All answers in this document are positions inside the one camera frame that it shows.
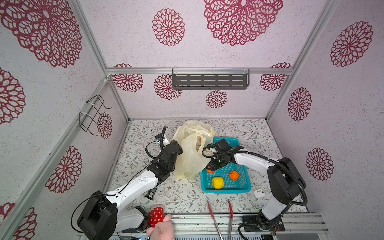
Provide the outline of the orange fruit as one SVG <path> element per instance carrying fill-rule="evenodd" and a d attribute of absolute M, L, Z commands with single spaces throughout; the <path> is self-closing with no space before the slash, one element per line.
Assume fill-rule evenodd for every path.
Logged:
<path fill-rule="evenodd" d="M 206 171 L 207 171 L 208 173 L 211 173 L 211 174 L 214 173 L 214 171 L 211 169 L 210 166 L 207 166 L 207 167 L 206 167 Z"/>
<path fill-rule="evenodd" d="M 232 181 L 237 181 L 239 179 L 240 175 L 237 171 L 231 171 L 229 173 L 229 178 L 232 180 Z"/>

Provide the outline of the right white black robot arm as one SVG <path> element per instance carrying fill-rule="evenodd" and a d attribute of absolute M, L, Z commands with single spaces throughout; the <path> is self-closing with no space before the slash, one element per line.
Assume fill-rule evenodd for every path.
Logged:
<path fill-rule="evenodd" d="M 289 158 L 274 160 L 247 151 L 239 145 L 232 147 L 224 139 L 204 147 L 202 156 L 210 159 L 206 167 L 210 171 L 217 171 L 228 164 L 237 164 L 268 178 L 271 197 L 256 216 L 252 216 L 250 220 L 243 218 L 239 231 L 276 231 L 280 227 L 282 216 L 292 206 L 306 206 L 308 203 L 306 183 Z"/>

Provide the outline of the cream plastic bag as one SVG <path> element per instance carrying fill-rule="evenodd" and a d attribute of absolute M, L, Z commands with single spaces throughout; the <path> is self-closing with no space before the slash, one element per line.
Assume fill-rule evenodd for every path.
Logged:
<path fill-rule="evenodd" d="M 178 127 L 173 140 L 182 147 L 178 155 L 174 175 L 178 179 L 193 180 L 206 167 L 210 159 L 202 155 L 204 147 L 213 143 L 216 131 L 201 121 L 187 121 Z"/>

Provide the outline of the yellow lemon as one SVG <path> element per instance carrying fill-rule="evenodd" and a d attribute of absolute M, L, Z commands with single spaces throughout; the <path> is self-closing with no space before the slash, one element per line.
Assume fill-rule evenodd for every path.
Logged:
<path fill-rule="evenodd" d="M 212 179 L 212 187 L 215 190 L 220 190 L 225 186 L 225 181 L 222 177 L 214 177 Z"/>

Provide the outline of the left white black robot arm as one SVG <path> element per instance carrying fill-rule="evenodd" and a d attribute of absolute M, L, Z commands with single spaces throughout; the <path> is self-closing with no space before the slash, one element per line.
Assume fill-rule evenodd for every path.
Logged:
<path fill-rule="evenodd" d="M 141 207 L 127 211 L 126 207 L 140 195 L 158 187 L 175 170 L 177 157 L 183 153 L 177 141 L 168 141 L 166 127 L 156 136 L 160 153 L 148 166 L 136 173 L 127 184 L 107 193 L 96 191 L 84 200 L 73 230 L 84 234 L 89 240 L 108 240 L 118 232 L 144 232 L 149 228 L 150 215 Z"/>

